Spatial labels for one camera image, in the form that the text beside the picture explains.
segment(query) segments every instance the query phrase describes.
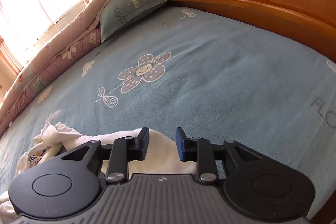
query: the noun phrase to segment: blue bedsheet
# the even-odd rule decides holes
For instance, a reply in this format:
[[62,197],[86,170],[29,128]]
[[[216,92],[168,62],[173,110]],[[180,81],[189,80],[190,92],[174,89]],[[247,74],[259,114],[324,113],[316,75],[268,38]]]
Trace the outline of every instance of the blue bedsheet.
[[336,68],[291,39],[217,15],[163,7],[84,56],[0,140],[0,192],[45,122],[86,135],[177,127],[235,139],[310,177],[310,215],[336,187]]

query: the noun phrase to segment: metal screw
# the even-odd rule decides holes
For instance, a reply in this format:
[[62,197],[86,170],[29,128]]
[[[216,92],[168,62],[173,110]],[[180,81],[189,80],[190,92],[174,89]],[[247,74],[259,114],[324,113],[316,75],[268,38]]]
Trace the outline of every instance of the metal screw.
[[107,178],[111,181],[119,181],[124,178],[124,175],[122,173],[115,172],[115,173],[109,174]]
[[214,181],[217,178],[217,176],[212,173],[204,173],[200,175],[199,178],[203,181],[210,182],[210,181]]

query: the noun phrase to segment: gray ribbed panel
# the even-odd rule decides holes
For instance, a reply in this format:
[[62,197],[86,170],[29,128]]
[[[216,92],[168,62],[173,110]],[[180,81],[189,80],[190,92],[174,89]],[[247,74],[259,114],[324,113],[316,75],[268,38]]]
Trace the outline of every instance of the gray ribbed panel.
[[[41,224],[21,217],[14,224]],[[257,224],[230,208],[216,187],[191,175],[133,175],[130,182],[106,188],[100,200],[80,215],[49,224]],[[288,224],[307,224],[304,219]]]

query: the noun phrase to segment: flower pattern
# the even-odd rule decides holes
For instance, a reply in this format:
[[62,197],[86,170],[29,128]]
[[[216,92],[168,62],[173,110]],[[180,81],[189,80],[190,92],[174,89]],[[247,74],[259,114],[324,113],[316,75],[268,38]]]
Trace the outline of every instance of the flower pattern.
[[91,69],[94,62],[95,61],[92,60],[91,62],[87,62],[87,63],[84,64],[82,77],[84,77],[87,74],[87,72]]
[[46,88],[42,94],[40,95],[39,99],[37,100],[37,103],[41,103],[45,98],[47,98],[47,96],[49,95],[50,91],[53,89],[53,86],[49,86],[48,88]]
[[62,55],[62,60],[63,59],[65,59],[66,57],[68,57],[68,59],[71,59],[71,54],[72,54],[72,52],[74,52],[74,53],[76,53],[77,52],[77,49],[75,48],[75,46],[78,44],[78,42],[76,42],[75,44],[73,44],[72,46],[70,46],[69,48],[68,48],[68,50],[65,52],[65,53],[63,53],[63,55]]
[[34,155],[29,156],[28,157],[29,168],[38,165],[40,160],[44,156],[45,152],[46,152],[46,150],[44,149],[44,150],[40,150],[40,151],[36,152],[36,154],[34,154]]
[[90,34],[90,43],[95,43],[97,41],[96,35],[95,32]]
[[118,78],[124,81],[120,92],[127,93],[138,86],[141,80],[154,82],[164,75],[166,67],[161,65],[171,57],[171,52],[164,52],[154,58],[151,54],[145,54],[138,61],[137,67],[131,67],[122,71]]
[[59,109],[59,110],[57,110],[57,111],[55,111],[55,112],[51,112],[51,113],[46,117],[46,119],[45,119],[45,124],[51,123],[51,120],[57,118],[61,111],[62,111],[62,110]]

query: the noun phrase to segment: windowsill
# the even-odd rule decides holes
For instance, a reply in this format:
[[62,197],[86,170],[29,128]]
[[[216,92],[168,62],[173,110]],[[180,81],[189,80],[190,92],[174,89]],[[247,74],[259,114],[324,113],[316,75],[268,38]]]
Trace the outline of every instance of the windowsill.
[[59,20],[51,25],[48,30],[40,37],[40,39],[35,43],[35,45],[27,50],[27,53],[34,57],[38,51],[43,47],[43,45],[48,42],[55,34],[62,30],[66,25],[68,25],[73,19],[86,7],[84,1],[80,1],[75,4],[71,9],[66,11],[60,16]]

